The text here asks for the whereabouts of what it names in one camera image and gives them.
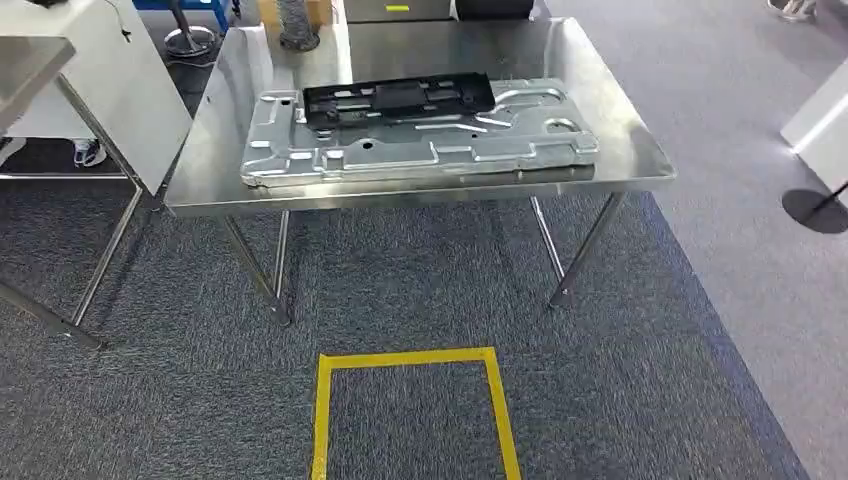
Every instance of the metal frame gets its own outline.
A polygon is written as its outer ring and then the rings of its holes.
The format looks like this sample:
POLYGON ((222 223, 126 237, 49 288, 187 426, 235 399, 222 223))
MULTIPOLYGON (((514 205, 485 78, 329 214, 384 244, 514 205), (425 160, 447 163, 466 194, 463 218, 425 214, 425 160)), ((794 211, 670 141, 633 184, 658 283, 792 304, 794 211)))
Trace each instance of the metal frame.
POLYGON ((97 262, 97 267, 95 267, 94 269, 94 274, 89 280, 88 285, 85 288, 85 292, 83 292, 82 298, 77 304, 77 307, 74 310, 74 313, 71 316, 70 320, 65 320, 61 318, 59 315, 54 313, 49 308, 45 307, 43 304, 25 295, 20 290, 8 285, 2 280, 0 280, 0 298, 8 300, 10 303, 17 306, 18 308, 37 317, 57 332, 77 340, 81 345, 94 349, 102 349, 107 346, 106 341, 89 335, 85 331, 81 330, 79 328, 79 325, 82 323, 82 320, 85 317, 89 306, 91 306, 91 301, 94 299, 94 295, 97 293, 97 290, 100 287, 100 283, 103 281, 103 277, 106 274, 106 270, 109 268, 109 264, 112 261, 112 257, 114 256, 115 251, 118 249, 118 246, 120 245, 121 240, 123 239, 124 234, 126 233, 127 227, 129 226, 130 220, 132 219, 132 215, 135 212, 136 207, 138 207, 138 204, 141 201, 142 193, 145 190, 142 187, 141 181, 139 180, 138 176, 130 167, 127 159, 123 156, 115 142, 112 141, 112 138, 103 128, 103 125, 101 125, 97 118, 94 116, 94 113, 92 113, 92 111, 89 110, 88 106, 85 105, 85 102, 76 92, 76 90, 74 90, 73 86, 71 86, 71 84, 67 81, 67 79, 65 79, 63 75, 59 75, 57 77, 56 84, 59 87, 59 90, 64 94, 68 102, 70 102, 70 104, 74 107, 77 113, 79 113, 80 117, 82 117, 83 121, 92 131, 94 136, 97 137, 98 140, 100 140, 101 146, 106 150, 106 153, 109 155, 109 157, 118 165, 123 174, 22 173, 3 174, 0 175, 0 180, 129 179, 135 186, 135 193, 133 194, 132 198, 130 199, 130 202, 124 209, 124 212, 121 215, 118 224, 115 226, 115 229, 112 231, 112 236, 109 238, 109 243, 106 245, 106 249, 101 254, 100 259, 97 262))
POLYGON ((291 317, 286 312, 285 304, 281 299, 283 262, 285 261, 286 254, 286 237, 288 237, 288 210, 283 211, 280 219, 280 233, 277 238, 277 254, 275 256, 273 280, 268 279, 268 276, 265 274, 265 271, 262 269, 259 261, 256 260, 256 256, 253 254, 253 250, 250 248, 250 245, 248 245, 247 240, 245 240, 244 234, 241 233, 241 229, 236 223, 235 218, 227 215, 219 217, 219 220, 221 226, 224 227, 224 231, 227 232, 227 237, 230 240, 230 244, 235 249, 239 261, 241 261, 242 266, 247 269, 253 284, 257 289, 259 289, 262 296, 265 297, 265 300, 271 307, 271 311, 274 312, 274 315, 280 320, 282 326, 287 327, 291 325, 291 317))
POLYGON ((551 295, 550 300, 548 300, 548 305, 552 307, 562 305, 568 299, 568 296, 571 295, 571 288, 574 286, 575 280, 577 280, 577 275, 580 273, 580 270, 583 268, 586 260, 589 259, 589 255, 591 255, 592 249, 598 243, 601 235, 603 235, 603 233, 607 230, 607 227, 609 227, 610 221, 615 218, 618 211, 621 210, 621 205, 624 203, 624 199, 626 197, 626 192, 616 192, 607 197, 607 201, 604 202, 604 206, 601 207, 601 212, 598 214, 597 218, 595 218, 595 222, 589 229, 589 233, 583 238, 583 243, 581 243, 580 248, 577 249, 577 254, 574 255, 573 259, 571 259, 568 269, 563 269, 562 264, 559 261, 559 256, 556 253, 556 246, 553 238, 551 237, 551 232, 548 229, 548 224, 545 223, 545 217, 542 215, 542 209, 539 207, 539 200, 537 200, 536 197, 530 198, 530 202, 533 204, 533 212, 536 214, 536 220, 539 221, 539 229, 542 231, 542 238, 545 241, 545 246, 548 247, 548 254, 551 257, 554 272, 557 275, 557 280, 559 280, 556 290, 553 295, 551 295))
MULTIPOLYGON (((572 294, 572 287, 577 280, 577 276, 592 254, 594 247, 597 245, 603 233, 609 227, 610 222, 621 210, 624 200, 627 198, 627 192, 615 192, 607 197, 601 211, 595 218, 592 227, 580 244, 577 253, 569 263, 568 268, 563 268, 562 262, 559 259, 559 254, 556 250, 551 231, 548 228, 548 223, 545 220, 545 215, 542 212, 542 207, 539 204, 539 199, 530 197, 530 204, 533 207, 533 213, 539 223, 539 231, 542 234, 542 240, 545 242, 545 248, 548 251, 548 256, 551 259, 551 266, 554 274, 557 277, 557 287, 551 298, 548 300, 548 305, 558 307, 566 302, 569 295, 572 294)), ((254 285, 259 289, 260 293, 268 301, 271 311, 283 322, 283 326, 289 326, 292 322, 291 316, 286 312, 285 305, 282 299, 283 286, 283 263, 286 255, 286 241, 288 238, 289 211, 284 210, 280 218, 280 231, 277 237, 276 255, 274 258, 274 275, 272 279, 262 269, 262 266, 256 260, 250 245, 244 238, 235 218, 232 216, 220 217, 221 225, 227 232, 231 245, 236 251, 242 266, 247 269, 254 285)))

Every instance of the person's foot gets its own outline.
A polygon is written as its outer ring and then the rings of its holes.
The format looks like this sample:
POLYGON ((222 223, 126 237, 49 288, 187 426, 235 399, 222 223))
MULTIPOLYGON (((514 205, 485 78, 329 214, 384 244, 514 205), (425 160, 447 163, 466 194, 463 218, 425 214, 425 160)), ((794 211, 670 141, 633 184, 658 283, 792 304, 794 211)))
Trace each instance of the person's foot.
POLYGON ((74 166, 93 167, 100 165, 106 160, 106 150, 100 145, 99 140, 74 140, 74 166))
POLYGON ((18 150, 24 148, 24 145, 26 145, 26 138, 23 137, 0 138, 0 165, 3 165, 3 162, 17 153, 18 150))

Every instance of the cable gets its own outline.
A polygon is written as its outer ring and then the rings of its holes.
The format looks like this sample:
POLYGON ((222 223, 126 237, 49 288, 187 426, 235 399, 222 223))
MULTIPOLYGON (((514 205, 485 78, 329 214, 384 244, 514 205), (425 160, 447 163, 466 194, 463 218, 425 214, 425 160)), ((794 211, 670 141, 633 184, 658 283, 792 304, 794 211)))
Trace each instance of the cable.
POLYGON ((206 62, 206 63, 192 63, 192 62, 187 62, 185 60, 170 60, 168 62, 165 62, 166 67, 170 67, 171 65, 188 65, 189 67, 209 68, 209 67, 215 65, 215 60, 212 60, 211 62, 206 62))
POLYGON ((126 40, 127 43, 132 42, 132 40, 130 39, 130 35, 132 35, 132 32, 127 30, 127 28, 124 26, 124 19, 123 17, 121 17, 121 11, 118 10, 118 7, 114 3, 112 3, 112 0, 103 1, 111 5, 112 9, 115 10, 115 16, 118 18, 118 26, 121 28, 121 35, 124 36, 124 40, 126 40))

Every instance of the yellow floor tape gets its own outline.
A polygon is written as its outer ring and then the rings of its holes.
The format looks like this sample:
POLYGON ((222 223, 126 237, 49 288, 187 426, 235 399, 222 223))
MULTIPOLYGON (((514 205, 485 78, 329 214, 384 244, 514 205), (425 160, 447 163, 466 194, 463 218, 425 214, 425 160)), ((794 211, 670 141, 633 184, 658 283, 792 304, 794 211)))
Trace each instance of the yellow floor tape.
POLYGON ((507 480, 520 480, 521 470, 518 467, 518 456, 515 453, 515 441, 512 438, 512 426, 509 423, 506 396, 498 369, 498 359, 495 357, 493 347, 377 353, 373 355, 321 355, 318 359, 318 386, 315 398, 312 479, 325 480, 327 478, 327 452, 330 446, 330 384, 332 383, 333 370, 480 361, 486 365, 486 377, 492 396, 492 407, 495 412, 495 423, 498 427, 498 441, 501 445, 506 478, 507 480))

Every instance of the table top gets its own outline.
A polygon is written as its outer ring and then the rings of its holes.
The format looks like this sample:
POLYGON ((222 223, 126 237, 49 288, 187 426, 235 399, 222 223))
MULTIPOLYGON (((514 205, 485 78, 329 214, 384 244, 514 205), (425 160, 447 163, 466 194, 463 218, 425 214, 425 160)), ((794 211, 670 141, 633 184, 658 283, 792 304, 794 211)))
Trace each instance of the table top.
POLYGON ((0 133, 73 56, 65 38, 0 36, 0 133))
POLYGON ((165 195, 175 215, 651 190, 676 176, 574 19, 341 24, 319 35, 317 49, 293 53, 279 47, 274 31, 230 30, 165 195), (487 72, 493 80, 562 80, 598 137, 595 166, 275 188, 241 182, 250 119, 264 90, 467 71, 487 72))

